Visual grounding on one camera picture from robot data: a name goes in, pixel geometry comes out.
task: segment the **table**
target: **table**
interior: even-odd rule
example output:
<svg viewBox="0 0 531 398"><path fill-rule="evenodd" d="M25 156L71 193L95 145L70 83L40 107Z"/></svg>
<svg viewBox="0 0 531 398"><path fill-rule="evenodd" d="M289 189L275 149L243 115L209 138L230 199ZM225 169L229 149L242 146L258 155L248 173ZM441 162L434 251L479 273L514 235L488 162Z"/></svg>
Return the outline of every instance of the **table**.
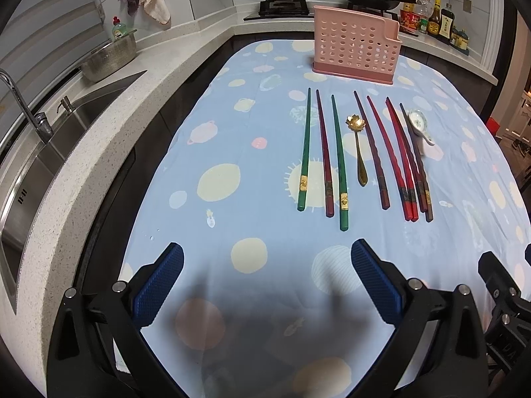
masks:
<svg viewBox="0 0 531 398"><path fill-rule="evenodd" d="M453 290L467 283L483 324L492 302L477 274L492 250L527 297L531 227L498 145L455 87L400 57L392 86L316 74L313 41L258 42L233 55L177 131L136 218L120 278L130 279L169 242L185 253L181 276L142 334L192 397L345 396L386 344L385 324L350 262L365 238L407 278ZM306 91L312 89L309 191L296 206ZM315 89L323 99L336 214L325 216ZM387 180L383 211L365 133L369 182L357 181L354 133L342 122L362 98ZM339 230L337 152L330 96L338 104L350 199ZM404 220L387 150L366 100L373 98L395 154L385 105L418 108L436 146L421 144L434 221ZM416 360L403 383L411 380ZM118 366L124 369L123 362Z"/></svg>

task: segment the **dark red chopstick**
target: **dark red chopstick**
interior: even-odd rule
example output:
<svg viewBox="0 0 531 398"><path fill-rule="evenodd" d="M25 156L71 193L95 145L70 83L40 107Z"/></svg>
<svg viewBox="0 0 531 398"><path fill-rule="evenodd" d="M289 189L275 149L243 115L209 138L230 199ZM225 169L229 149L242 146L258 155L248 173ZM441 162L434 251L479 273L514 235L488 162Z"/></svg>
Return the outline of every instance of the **dark red chopstick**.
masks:
<svg viewBox="0 0 531 398"><path fill-rule="evenodd" d="M413 218L410 194L408 193L406 185L404 184L404 180L402 179L402 173L400 172L400 167L398 166L398 161L395 157L395 153L393 151L391 141L389 140L389 136L387 135L386 128L383 126L382 120L378 115L378 111L376 111L376 107L374 107L374 103L372 102L371 97L367 96L367 100L369 105L371 105L371 109L376 119L376 122L378 123L378 127L380 127L380 132L382 133L383 141L386 144L387 153L389 154L389 159L391 160L391 164L393 166L393 172L395 173L398 192L400 194L400 200L402 201L402 207L404 209L404 216L407 221L410 221Z"/></svg>
<svg viewBox="0 0 531 398"><path fill-rule="evenodd" d="M413 214L411 221L417 221L418 220L418 209L417 209L417 198L415 196L415 186L413 184L413 178L411 176L410 161L407 157L406 146L404 144L404 138L402 136L402 133L400 133L400 129L399 129L400 121L398 120L395 108L393 107L389 97L386 98L386 105L387 105L387 109L389 110L389 114L391 115L391 121L395 129L395 135L396 135L397 142L398 142L398 150L400 151L400 157L402 158L402 166L404 167L404 177L406 179L406 187L407 187L407 191L410 194L411 212Z"/></svg>
<svg viewBox="0 0 531 398"><path fill-rule="evenodd" d="M431 196L429 195L428 180L426 177L426 171L424 170L424 163L422 162L422 156L420 155L420 150L418 148L418 145L415 142L415 140L417 139L417 136L413 132L413 126L411 124L410 119L407 116L406 110L404 109L404 105L402 105L402 103L400 103L400 109L402 110L402 115L404 116L404 119L406 120L406 126L407 126L408 132L410 133L411 144L413 146L413 152L415 153L415 158L417 159L418 172L420 173L420 182L424 190L424 195L426 199L426 211L423 211L423 212L426 213L426 221L429 223L430 221L433 221L433 208L431 204Z"/></svg>
<svg viewBox="0 0 531 398"><path fill-rule="evenodd" d="M391 104L391 108L395 115L396 121L399 122L395 107L392 104ZM404 127L402 127L402 124L400 123L397 124L397 127L400 130L400 135L402 136L402 139L404 140L404 147L406 148L407 158L408 158L408 161L410 162L411 171L413 173L413 183L415 184L415 187L417 189L417 195L418 195L418 207L420 209L420 212L426 212L428 210L428 206L426 204L426 192L424 191L424 184L422 183L422 179L420 178L420 175L418 173L418 168L417 168L417 164L415 163L415 158L413 157L413 153L411 152L410 141L407 140L406 132L404 131Z"/></svg>
<svg viewBox="0 0 531 398"><path fill-rule="evenodd" d="M319 125L321 127L321 144L323 147L323 168L325 171L325 208L327 217L334 216L334 186L332 184L332 171L330 169L330 153L328 152L327 129L325 127L325 116L319 90L317 93L317 108L319 109Z"/></svg>
<svg viewBox="0 0 531 398"><path fill-rule="evenodd" d="M362 115L362 118L365 120L365 129L367 130L368 144L371 147L371 154L374 160L374 169L376 170L376 179L378 180L378 187L380 188L380 199L382 201L382 208L387 210L391 203L389 202L389 193L387 192L386 176L383 174L382 162L380 161L380 156L378 155L378 149L374 143L374 136L372 135L371 127L368 124L367 115L362 106L362 102L359 99L357 91L354 91L354 96L358 102L359 111Z"/></svg>

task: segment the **silver bolt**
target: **silver bolt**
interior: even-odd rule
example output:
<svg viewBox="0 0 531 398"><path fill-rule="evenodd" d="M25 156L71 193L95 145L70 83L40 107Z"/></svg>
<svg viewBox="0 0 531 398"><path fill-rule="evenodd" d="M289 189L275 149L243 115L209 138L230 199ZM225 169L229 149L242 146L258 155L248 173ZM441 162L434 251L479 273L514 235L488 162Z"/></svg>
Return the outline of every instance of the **silver bolt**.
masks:
<svg viewBox="0 0 531 398"><path fill-rule="evenodd" d="M409 284L409 286L413 289L413 290L418 290L422 287L422 281L420 281L419 279L417 278L412 278L411 280L409 280L407 282L407 284Z"/></svg>
<svg viewBox="0 0 531 398"><path fill-rule="evenodd" d="M125 281L117 281L113 284L113 292L119 294L125 290L126 286L127 284L125 284Z"/></svg>
<svg viewBox="0 0 531 398"><path fill-rule="evenodd" d="M73 298L76 293L78 293L76 289L73 287L70 287L69 289L66 290L65 297L67 297L68 299Z"/></svg>
<svg viewBox="0 0 531 398"><path fill-rule="evenodd" d="M466 284L459 284L459 293L461 295L469 295L470 287L468 287Z"/></svg>

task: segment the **pink plastic basket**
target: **pink plastic basket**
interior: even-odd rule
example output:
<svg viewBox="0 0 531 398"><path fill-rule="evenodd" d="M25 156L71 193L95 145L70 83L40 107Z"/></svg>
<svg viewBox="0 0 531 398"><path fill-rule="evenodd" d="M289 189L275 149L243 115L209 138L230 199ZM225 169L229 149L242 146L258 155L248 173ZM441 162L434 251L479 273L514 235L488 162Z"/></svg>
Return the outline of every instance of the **pink plastic basket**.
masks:
<svg viewBox="0 0 531 398"><path fill-rule="evenodd" d="M392 85L402 42L392 19L315 6L313 71Z"/></svg>

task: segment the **sink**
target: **sink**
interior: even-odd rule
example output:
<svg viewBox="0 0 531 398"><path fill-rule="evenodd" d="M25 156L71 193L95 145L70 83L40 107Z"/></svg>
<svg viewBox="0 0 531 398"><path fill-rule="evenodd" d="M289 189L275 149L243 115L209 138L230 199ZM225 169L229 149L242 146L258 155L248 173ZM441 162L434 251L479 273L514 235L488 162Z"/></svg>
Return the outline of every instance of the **sink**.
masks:
<svg viewBox="0 0 531 398"><path fill-rule="evenodd" d="M44 195L94 121L144 73L120 79L73 102L75 111L57 119L50 142L39 142L15 178L0 213L0 272L15 312L22 254Z"/></svg>

